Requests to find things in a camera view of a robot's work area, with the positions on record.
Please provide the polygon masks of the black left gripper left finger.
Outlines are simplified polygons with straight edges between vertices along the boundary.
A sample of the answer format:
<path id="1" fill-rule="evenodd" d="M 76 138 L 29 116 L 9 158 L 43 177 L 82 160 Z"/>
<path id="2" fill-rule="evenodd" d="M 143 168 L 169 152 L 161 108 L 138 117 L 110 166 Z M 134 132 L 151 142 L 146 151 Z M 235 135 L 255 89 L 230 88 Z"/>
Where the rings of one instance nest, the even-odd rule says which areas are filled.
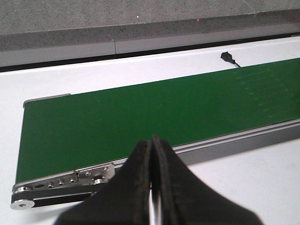
<path id="1" fill-rule="evenodd" d="M 148 225 L 149 141 L 138 141 L 113 178 L 92 197 L 60 214 L 57 225 Z"/>

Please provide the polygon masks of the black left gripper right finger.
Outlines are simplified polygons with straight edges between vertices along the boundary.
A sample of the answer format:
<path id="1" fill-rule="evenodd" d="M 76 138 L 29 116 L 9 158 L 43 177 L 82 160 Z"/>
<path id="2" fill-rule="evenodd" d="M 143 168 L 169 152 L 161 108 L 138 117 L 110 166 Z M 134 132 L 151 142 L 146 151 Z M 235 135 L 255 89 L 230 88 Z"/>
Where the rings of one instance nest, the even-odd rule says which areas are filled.
<path id="1" fill-rule="evenodd" d="M 152 139 L 151 178 L 160 225 L 261 225 L 252 211 L 197 178 L 166 139 Z"/>

